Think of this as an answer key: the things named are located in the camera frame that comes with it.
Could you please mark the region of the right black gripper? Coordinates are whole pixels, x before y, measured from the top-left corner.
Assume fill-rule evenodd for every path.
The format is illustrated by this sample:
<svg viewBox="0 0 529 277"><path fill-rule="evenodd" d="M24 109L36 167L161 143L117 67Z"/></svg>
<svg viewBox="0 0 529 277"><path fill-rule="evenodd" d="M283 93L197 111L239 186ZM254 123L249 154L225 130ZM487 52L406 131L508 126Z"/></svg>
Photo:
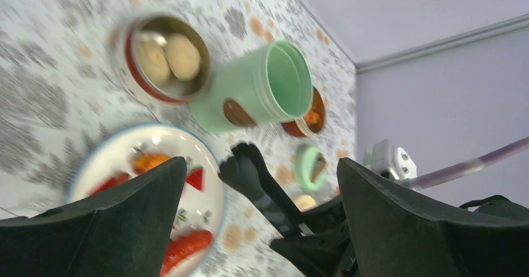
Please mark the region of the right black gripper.
<svg viewBox="0 0 529 277"><path fill-rule="evenodd" d="M302 212L302 218L310 235L274 239L269 247L304 276L359 276L341 197Z"/></svg>

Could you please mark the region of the fried chicken piece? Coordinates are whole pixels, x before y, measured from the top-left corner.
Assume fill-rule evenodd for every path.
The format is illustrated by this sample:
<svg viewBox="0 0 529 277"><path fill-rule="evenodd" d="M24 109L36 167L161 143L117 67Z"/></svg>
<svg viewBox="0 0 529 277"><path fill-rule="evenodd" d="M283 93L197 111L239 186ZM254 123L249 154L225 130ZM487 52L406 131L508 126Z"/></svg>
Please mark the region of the fried chicken piece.
<svg viewBox="0 0 529 277"><path fill-rule="evenodd" d="M303 117L305 123L307 126L313 126L318 125L321 121L321 116L314 110L310 110L304 117Z"/></svg>

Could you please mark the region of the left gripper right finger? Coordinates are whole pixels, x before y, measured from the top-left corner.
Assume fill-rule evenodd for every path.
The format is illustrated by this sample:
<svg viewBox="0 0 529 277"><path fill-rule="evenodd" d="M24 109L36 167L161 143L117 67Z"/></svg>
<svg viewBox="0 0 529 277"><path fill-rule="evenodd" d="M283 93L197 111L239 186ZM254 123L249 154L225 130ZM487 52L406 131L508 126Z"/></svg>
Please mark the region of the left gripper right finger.
<svg viewBox="0 0 529 277"><path fill-rule="evenodd" d="M439 202L343 158L337 180L361 276L527 276L528 222Z"/></svg>

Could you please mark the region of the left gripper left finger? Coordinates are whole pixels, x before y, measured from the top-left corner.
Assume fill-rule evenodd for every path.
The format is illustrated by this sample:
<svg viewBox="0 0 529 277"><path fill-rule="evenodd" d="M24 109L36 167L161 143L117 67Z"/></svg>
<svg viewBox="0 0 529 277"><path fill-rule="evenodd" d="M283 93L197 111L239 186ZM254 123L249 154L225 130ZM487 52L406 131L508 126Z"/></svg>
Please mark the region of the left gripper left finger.
<svg viewBox="0 0 529 277"><path fill-rule="evenodd" d="M158 276L187 165L174 157L94 196L1 221L2 276Z"/></svg>

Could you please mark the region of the green cylindrical container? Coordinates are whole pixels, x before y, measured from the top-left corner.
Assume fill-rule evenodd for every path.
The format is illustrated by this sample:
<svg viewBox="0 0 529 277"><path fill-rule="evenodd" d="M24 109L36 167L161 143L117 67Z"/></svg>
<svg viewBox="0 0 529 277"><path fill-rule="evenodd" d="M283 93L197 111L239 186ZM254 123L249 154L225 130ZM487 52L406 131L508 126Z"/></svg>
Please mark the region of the green cylindrical container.
<svg viewBox="0 0 529 277"><path fill-rule="evenodd" d="M214 69L207 90L189 109L201 128L219 134L300 119L312 101L306 59L298 46L279 40Z"/></svg>

